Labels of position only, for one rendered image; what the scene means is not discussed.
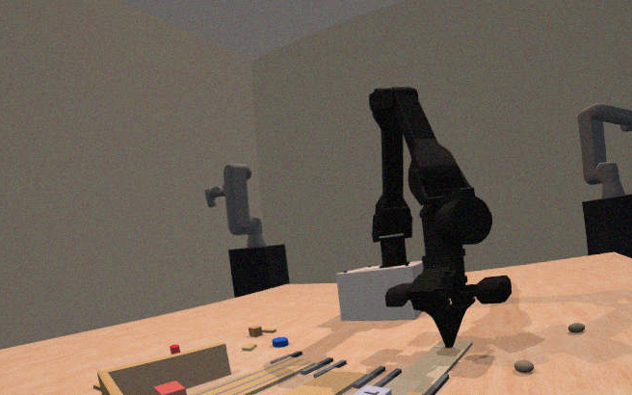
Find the small brown cube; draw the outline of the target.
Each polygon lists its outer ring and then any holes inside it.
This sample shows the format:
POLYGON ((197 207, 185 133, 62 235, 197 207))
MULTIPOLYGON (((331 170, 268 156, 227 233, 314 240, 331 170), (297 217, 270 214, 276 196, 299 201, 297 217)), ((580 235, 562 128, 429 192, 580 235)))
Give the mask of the small brown cube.
POLYGON ((262 336, 262 328, 259 326, 249 327, 249 335, 250 337, 258 337, 262 336))

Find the blue short cylinder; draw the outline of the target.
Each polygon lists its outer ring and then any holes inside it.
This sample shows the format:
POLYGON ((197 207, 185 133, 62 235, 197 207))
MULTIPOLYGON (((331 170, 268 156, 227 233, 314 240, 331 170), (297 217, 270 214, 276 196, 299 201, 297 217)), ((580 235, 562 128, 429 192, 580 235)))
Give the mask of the blue short cylinder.
POLYGON ((273 339, 273 346, 274 347, 286 347, 287 345, 289 345, 288 343, 288 338, 286 337, 277 337, 273 339))

